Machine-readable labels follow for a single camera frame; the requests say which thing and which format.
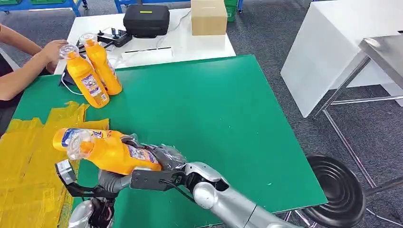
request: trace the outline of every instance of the blue shelf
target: blue shelf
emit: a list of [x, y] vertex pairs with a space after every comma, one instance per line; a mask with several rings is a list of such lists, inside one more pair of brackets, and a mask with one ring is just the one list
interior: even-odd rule
[[66, 0], [63, 3], [51, 3], [51, 4], [32, 4], [30, 0], [22, 0], [19, 4], [15, 5], [0, 5], [0, 11], [14, 11], [14, 10], [35, 10], [35, 9], [54, 9], [54, 8], [72, 8], [74, 13], [80, 17], [78, 7], [81, 2], [86, 5], [85, 0], [78, 0], [75, 3], [73, 0]]
[[[142, 3], [168, 3], [168, 2], [183, 2], [183, 1], [190, 1], [190, 0], [142, 0]], [[243, 0], [238, 1], [238, 10], [242, 10], [242, 3]], [[130, 4], [137, 4], [137, 0], [115, 0], [115, 5], [118, 13], [122, 12], [121, 5], [130, 5]]]

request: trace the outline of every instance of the yellow detergent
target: yellow detergent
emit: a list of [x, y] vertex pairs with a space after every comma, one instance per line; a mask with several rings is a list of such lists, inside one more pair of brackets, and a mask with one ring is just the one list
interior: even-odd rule
[[80, 37], [81, 43], [84, 44], [86, 54], [95, 68], [96, 73], [104, 82], [109, 95], [116, 95], [122, 91], [115, 69], [108, 61], [105, 48], [100, 46], [97, 36], [92, 33], [85, 33]]
[[88, 103], [102, 108], [109, 102], [109, 95], [91, 64], [83, 59], [74, 45], [64, 45], [60, 55], [67, 60], [67, 71]]
[[129, 175], [134, 169], [161, 170], [161, 165], [149, 151], [124, 144], [120, 138], [97, 138], [88, 132], [71, 138], [67, 156], [72, 160], [87, 159], [100, 169], [123, 175]]
[[95, 130], [82, 128], [62, 128], [59, 129], [53, 137], [53, 147], [59, 151], [67, 151], [68, 143], [75, 135], [87, 132], [95, 138], [115, 137], [120, 139], [124, 134], [111, 130]]

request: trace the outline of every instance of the person's arm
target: person's arm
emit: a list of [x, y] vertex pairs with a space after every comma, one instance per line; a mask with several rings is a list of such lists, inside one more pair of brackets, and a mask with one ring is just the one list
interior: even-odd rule
[[65, 40], [54, 40], [35, 54], [22, 68], [0, 77], [0, 100], [11, 100], [24, 90], [52, 61], [58, 61]]
[[19, 34], [18, 32], [10, 29], [7, 26], [0, 24], [0, 42], [13, 46], [29, 55], [39, 53], [42, 48], [36, 43]]

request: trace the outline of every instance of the green mat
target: green mat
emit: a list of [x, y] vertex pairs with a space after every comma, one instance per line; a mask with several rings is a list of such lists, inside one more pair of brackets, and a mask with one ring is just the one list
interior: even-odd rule
[[[254, 56], [238, 56], [117, 70], [124, 87], [86, 120], [110, 118], [111, 129], [144, 143], [175, 146], [189, 161], [218, 170], [230, 184], [271, 212], [326, 198]], [[73, 100], [59, 76], [39, 77], [14, 118], [39, 117]], [[81, 162], [78, 181], [96, 184], [97, 167]], [[75, 199], [75, 205], [81, 199]], [[175, 190], [120, 192], [115, 228], [193, 228], [219, 223]]]

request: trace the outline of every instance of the black stool seat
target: black stool seat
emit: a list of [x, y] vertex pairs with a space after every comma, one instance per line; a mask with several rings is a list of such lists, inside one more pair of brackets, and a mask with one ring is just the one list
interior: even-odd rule
[[307, 159], [328, 203], [302, 211], [329, 228], [349, 228], [360, 222], [365, 212], [365, 195], [354, 173], [327, 156], [308, 155]]

